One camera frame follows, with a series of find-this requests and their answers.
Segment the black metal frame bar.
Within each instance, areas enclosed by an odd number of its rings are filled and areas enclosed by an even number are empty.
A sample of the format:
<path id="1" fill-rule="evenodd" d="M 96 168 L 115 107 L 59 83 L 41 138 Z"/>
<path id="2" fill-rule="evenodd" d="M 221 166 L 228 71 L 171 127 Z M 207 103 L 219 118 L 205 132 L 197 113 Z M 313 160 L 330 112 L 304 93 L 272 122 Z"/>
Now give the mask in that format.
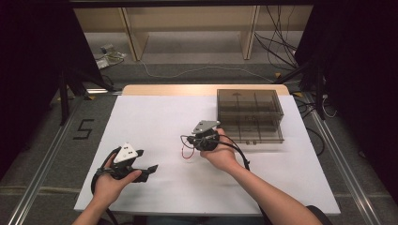
<path id="1" fill-rule="evenodd" d="M 317 0 L 69 0 L 75 8 L 154 8 L 315 5 Z"/>

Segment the aluminium floor rail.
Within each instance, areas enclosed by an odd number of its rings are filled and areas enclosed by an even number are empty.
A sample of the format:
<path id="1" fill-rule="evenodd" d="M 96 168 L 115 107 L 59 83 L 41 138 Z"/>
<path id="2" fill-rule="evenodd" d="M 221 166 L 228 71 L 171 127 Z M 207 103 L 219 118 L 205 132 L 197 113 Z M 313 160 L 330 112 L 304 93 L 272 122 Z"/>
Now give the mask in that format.
<path id="1" fill-rule="evenodd" d="M 116 100 L 76 97 L 61 126 L 60 102 L 40 122 L 31 143 L 0 180 L 0 225 L 70 225 Z"/>
<path id="2" fill-rule="evenodd" d="M 359 180 L 357 179 L 356 175 L 354 174 L 347 160 L 345 159 L 340 146 L 335 141 L 335 138 L 333 137 L 327 125 L 327 122 L 321 119 L 320 115 L 318 114 L 319 112 L 322 112 L 322 110 L 317 110 L 316 112 L 313 112 L 312 118 L 314 119 L 314 122 L 319 129 L 322 137 L 326 141 L 329 153 L 331 154 L 339 173 L 343 177 L 344 183 L 347 186 L 357 208 L 359 209 L 365 224 L 381 225 L 381 220 L 377 215 L 375 208 L 373 207 L 371 201 L 369 200 L 365 191 L 360 185 Z"/>

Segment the red rubber band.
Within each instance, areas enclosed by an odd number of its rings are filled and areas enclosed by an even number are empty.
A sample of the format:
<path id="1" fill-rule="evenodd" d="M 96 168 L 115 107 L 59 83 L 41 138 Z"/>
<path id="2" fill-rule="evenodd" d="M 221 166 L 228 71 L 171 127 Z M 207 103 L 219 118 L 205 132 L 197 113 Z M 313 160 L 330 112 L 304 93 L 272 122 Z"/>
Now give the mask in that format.
<path id="1" fill-rule="evenodd" d="M 194 149 L 194 148 L 188 148 L 188 147 L 186 147 L 186 146 L 183 146 L 183 147 L 181 148 L 181 156 L 182 156 L 184 159 L 190 159 L 190 158 L 192 158 L 193 155 L 194 155 L 194 153 L 195 153 L 195 149 Z"/>

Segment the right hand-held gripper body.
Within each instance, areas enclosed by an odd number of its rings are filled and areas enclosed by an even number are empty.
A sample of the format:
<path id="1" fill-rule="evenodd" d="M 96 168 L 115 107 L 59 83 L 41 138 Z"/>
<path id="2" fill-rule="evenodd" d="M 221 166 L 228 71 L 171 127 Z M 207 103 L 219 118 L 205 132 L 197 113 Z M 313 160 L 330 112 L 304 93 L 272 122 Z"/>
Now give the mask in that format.
<path id="1" fill-rule="evenodd" d="M 194 142 L 189 143 L 199 144 L 199 151 L 214 150 L 217 147 L 218 141 L 220 139 L 220 135 L 215 129 L 215 127 L 217 127 L 219 124 L 219 121 L 200 121 L 191 133 L 191 135 L 195 136 L 196 139 Z"/>

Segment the black metal stand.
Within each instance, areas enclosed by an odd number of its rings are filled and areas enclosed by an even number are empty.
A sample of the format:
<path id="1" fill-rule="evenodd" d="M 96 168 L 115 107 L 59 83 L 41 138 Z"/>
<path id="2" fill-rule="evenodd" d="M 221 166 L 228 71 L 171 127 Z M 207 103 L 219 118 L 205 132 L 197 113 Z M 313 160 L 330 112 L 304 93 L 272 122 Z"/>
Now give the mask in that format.
<path id="1" fill-rule="evenodd" d="M 312 87 L 315 90 L 315 110 L 322 120 L 325 119 L 325 114 L 323 113 L 323 91 L 324 91 L 324 65 L 322 59 L 319 55 L 314 54 L 310 59 L 303 63 L 301 66 L 295 68 L 293 71 L 281 78 L 278 78 L 273 84 L 283 84 L 287 81 L 293 79 L 294 77 L 302 75 L 299 82 L 299 88 L 304 91 L 309 91 Z"/>
<path id="2" fill-rule="evenodd" d="M 101 76 L 95 78 L 77 68 L 66 68 L 61 71 L 58 76 L 59 94 L 61 101 L 61 123 L 63 126 L 69 118 L 69 96 L 68 89 L 72 91 L 75 97 L 88 98 L 89 94 L 87 88 L 84 86 L 84 82 L 89 81 L 108 92 L 116 92 L 117 89 L 108 83 L 106 83 Z"/>

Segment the person's right hand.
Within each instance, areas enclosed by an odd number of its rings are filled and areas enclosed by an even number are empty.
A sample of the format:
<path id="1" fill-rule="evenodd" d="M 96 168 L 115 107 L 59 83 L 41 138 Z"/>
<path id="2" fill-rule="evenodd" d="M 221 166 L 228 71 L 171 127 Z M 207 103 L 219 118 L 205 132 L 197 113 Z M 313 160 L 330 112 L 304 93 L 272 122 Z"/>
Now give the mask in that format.
<path id="1" fill-rule="evenodd" d="M 212 151 L 202 151 L 200 156 L 207 159 L 217 169 L 226 173 L 241 169 L 241 165 L 236 159 L 235 149 L 232 147 L 233 143 L 226 137 L 222 128 L 218 128 L 217 131 L 220 135 L 221 143 Z"/>

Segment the smoky transparent drawer cabinet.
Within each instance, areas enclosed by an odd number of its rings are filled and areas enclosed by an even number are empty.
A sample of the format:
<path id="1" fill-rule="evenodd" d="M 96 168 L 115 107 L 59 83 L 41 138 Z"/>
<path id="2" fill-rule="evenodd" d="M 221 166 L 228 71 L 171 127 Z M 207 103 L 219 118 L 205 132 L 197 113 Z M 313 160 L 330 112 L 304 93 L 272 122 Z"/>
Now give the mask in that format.
<path id="1" fill-rule="evenodd" d="M 218 89 L 217 119 L 223 125 L 278 127 L 284 113 L 275 90 Z"/>

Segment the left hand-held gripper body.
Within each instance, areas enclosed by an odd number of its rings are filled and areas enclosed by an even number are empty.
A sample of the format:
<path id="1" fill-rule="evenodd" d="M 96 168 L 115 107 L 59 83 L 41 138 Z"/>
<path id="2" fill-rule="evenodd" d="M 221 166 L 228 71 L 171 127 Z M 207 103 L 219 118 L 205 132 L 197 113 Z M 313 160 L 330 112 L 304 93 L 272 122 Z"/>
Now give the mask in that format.
<path id="1" fill-rule="evenodd" d="M 132 167 L 132 164 L 136 158 L 139 158 L 136 151 L 128 142 L 125 142 L 122 146 L 118 146 L 99 167 L 99 175 L 108 173 L 114 179 L 120 180 L 129 173 L 134 172 L 135 169 Z"/>

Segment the person's left hand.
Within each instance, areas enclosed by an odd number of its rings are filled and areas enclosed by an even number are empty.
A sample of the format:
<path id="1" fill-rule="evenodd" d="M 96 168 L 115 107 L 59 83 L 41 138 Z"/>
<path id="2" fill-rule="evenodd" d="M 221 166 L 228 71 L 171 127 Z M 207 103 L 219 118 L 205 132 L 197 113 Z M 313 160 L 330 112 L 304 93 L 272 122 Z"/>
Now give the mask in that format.
<path id="1" fill-rule="evenodd" d="M 108 207 L 114 203 L 121 191 L 135 181 L 142 172 L 140 170 L 129 173 L 126 177 L 116 180 L 110 174 L 102 174 L 95 185 L 95 191 L 91 203 L 96 206 Z"/>

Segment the dark curtain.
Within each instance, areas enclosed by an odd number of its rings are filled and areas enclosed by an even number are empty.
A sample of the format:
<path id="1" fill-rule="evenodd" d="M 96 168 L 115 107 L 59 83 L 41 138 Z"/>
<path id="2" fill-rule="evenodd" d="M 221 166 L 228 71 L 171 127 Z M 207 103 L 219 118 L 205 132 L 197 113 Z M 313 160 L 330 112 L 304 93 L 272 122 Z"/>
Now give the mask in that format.
<path id="1" fill-rule="evenodd" d="M 81 94 L 102 77 L 69 0 L 0 0 L 0 179 L 64 75 Z"/>
<path id="2" fill-rule="evenodd" d="M 297 61 L 316 49 L 333 107 L 398 203 L 398 0 L 314 0 Z"/>

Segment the white board sheet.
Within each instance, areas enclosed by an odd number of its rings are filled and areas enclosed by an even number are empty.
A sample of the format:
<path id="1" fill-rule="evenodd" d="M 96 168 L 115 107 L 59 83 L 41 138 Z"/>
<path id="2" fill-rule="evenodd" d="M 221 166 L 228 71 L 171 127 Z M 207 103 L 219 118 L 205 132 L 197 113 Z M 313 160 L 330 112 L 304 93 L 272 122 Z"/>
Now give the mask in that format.
<path id="1" fill-rule="evenodd" d="M 314 152 L 295 100 L 282 96 L 284 141 L 243 146 L 252 173 L 327 215 L 340 212 Z M 181 156 L 180 135 L 201 120 L 217 116 L 214 96 L 120 96 L 116 99 L 90 170 L 108 154 L 130 143 L 144 154 L 136 168 L 159 165 L 144 183 L 130 184 L 112 204 L 114 212 L 141 215 L 248 216 L 259 215 L 257 203 L 228 174 L 194 153 Z"/>

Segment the light wooden shelf unit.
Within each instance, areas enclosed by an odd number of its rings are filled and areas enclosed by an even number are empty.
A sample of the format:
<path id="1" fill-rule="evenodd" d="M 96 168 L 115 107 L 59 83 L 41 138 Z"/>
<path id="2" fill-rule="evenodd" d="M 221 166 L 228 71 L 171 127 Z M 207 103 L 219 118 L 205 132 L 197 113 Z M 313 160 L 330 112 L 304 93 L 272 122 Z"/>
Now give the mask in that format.
<path id="1" fill-rule="evenodd" d="M 151 32 L 237 31 L 242 56 L 251 58 L 256 31 L 302 31 L 311 6 L 105 7 L 76 8 L 86 33 L 124 33 L 135 61 L 143 56 Z"/>

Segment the dark rounded object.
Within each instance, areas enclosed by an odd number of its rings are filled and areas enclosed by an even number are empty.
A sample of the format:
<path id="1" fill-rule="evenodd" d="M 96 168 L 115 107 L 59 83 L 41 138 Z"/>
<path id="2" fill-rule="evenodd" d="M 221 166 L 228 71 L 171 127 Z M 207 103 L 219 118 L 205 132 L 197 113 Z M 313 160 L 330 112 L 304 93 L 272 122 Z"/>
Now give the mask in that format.
<path id="1" fill-rule="evenodd" d="M 322 225 L 333 225 L 329 218 L 316 206 L 307 205 L 307 208 L 316 216 L 316 218 L 322 223 Z"/>

